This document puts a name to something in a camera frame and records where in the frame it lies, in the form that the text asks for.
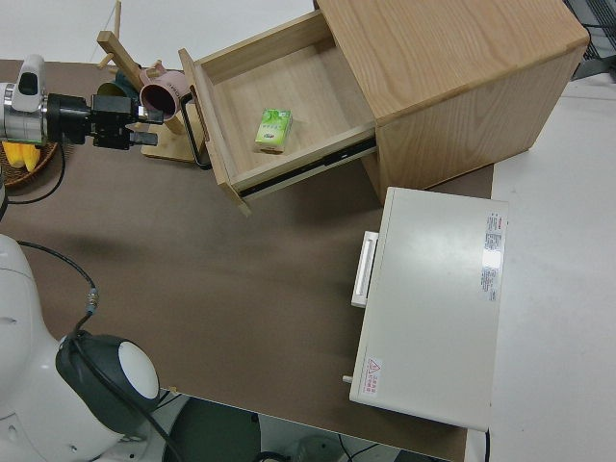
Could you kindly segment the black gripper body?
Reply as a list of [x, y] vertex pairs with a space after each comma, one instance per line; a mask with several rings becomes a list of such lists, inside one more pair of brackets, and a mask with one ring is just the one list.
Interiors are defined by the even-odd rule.
[[95, 94], [89, 106], [83, 97], [50, 93], [47, 97], [47, 139], [98, 147], [128, 149], [139, 134], [127, 127], [138, 120], [138, 106], [129, 97]]

